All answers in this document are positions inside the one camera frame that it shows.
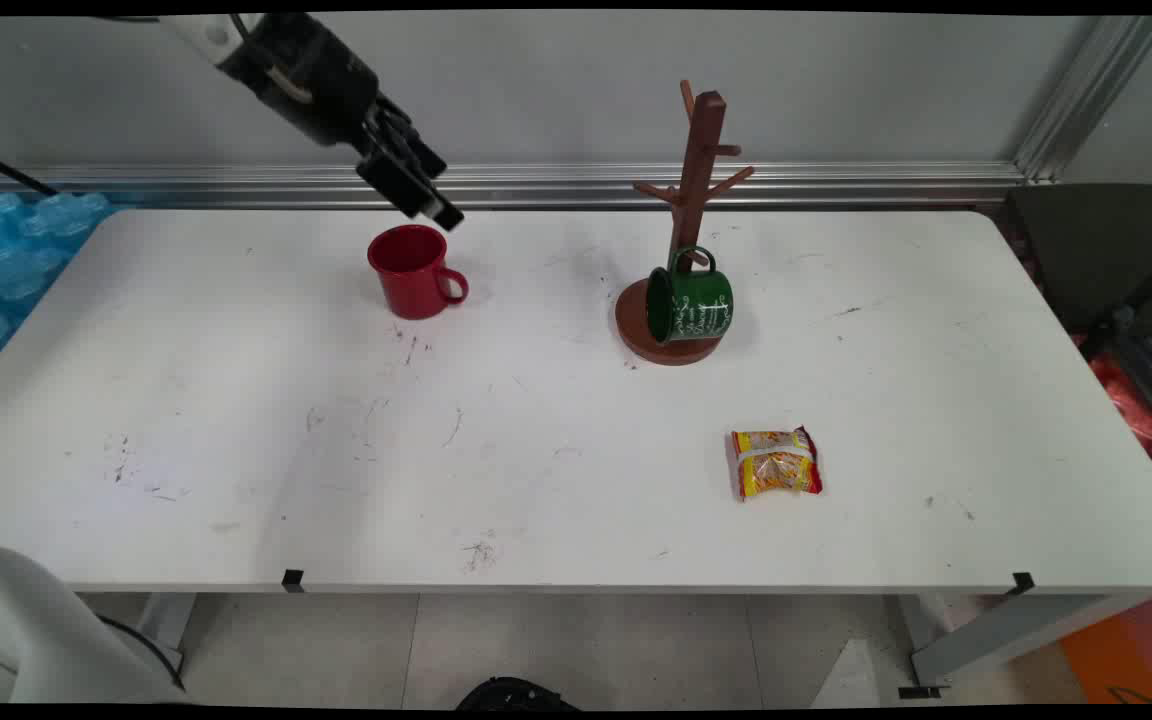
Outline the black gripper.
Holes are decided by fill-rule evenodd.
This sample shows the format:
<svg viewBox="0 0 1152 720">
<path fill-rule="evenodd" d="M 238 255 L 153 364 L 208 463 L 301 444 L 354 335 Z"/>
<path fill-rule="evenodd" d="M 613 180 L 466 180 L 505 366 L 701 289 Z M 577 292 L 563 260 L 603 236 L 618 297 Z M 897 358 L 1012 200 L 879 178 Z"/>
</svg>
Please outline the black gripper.
<svg viewBox="0 0 1152 720">
<path fill-rule="evenodd" d="M 424 215 L 444 232 L 463 222 L 465 214 L 435 187 L 447 162 L 422 141 L 411 118 L 379 94 L 376 73 L 328 26 L 305 12 L 227 18 L 238 36 L 237 50 L 220 65 L 227 76 L 317 145 L 365 152 L 358 176 L 407 218 Z M 372 106 L 378 146 L 366 129 Z"/>
</svg>

